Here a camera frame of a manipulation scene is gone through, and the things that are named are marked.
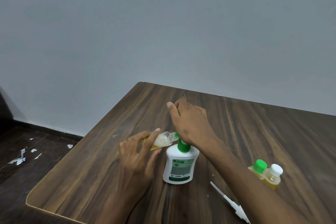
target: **bottle label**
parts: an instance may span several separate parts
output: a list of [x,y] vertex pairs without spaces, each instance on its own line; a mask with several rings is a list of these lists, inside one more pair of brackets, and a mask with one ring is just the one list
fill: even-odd
[[194,159],[173,159],[169,180],[174,182],[186,181],[190,178],[191,166]]

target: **person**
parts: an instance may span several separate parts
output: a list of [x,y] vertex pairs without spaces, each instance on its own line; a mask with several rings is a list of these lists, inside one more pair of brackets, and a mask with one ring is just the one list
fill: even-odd
[[[254,223],[309,223],[273,190],[250,172],[225,146],[212,130],[205,109],[188,103],[185,97],[175,104],[167,103],[176,131],[181,139],[195,146],[211,162],[242,205],[249,221]],[[116,192],[111,196],[103,211],[100,223],[125,223],[128,215],[146,192],[153,179],[158,154],[150,156],[150,149],[160,133],[138,133],[119,145],[120,172]],[[148,137],[140,153],[137,147]]]

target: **wooden table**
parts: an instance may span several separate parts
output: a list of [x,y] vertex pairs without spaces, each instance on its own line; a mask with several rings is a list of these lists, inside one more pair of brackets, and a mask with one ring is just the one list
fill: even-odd
[[[139,82],[36,185],[27,205],[81,223],[94,223],[116,186],[118,144],[143,130],[174,131],[166,103],[182,95],[207,110],[215,133],[246,165],[256,159],[284,169],[277,193],[312,223],[334,223],[336,116]],[[184,185],[162,180],[162,151],[155,178],[128,223],[244,223],[210,186],[237,201],[200,154]]]

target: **forearm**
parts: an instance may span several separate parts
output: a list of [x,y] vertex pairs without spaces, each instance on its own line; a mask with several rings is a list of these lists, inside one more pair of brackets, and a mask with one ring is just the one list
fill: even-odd
[[114,195],[106,202],[96,224],[124,224],[133,207],[134,202]]
[[261,182],[218,138],[197,146],[235,194],[251,223],[308,223]]

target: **human hand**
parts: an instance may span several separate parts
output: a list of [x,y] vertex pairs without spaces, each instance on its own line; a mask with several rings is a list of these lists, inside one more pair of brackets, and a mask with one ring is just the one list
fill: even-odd
[[[149,158],[151,147],[160,133],[157,128],[153,133],[140,132],[119,144],[120,171],[116,195],[124,198],[129,204],[136,204],[150,185],[161,149],[157,149]],[[148,137],[140,153],[139,143]]]
[[175,104],[168,102],[167,107],[173,124],[185,143],[200,147],[209,138],[217,138],[208,122],[206,110],[188,103],[186,97],[180,98]]

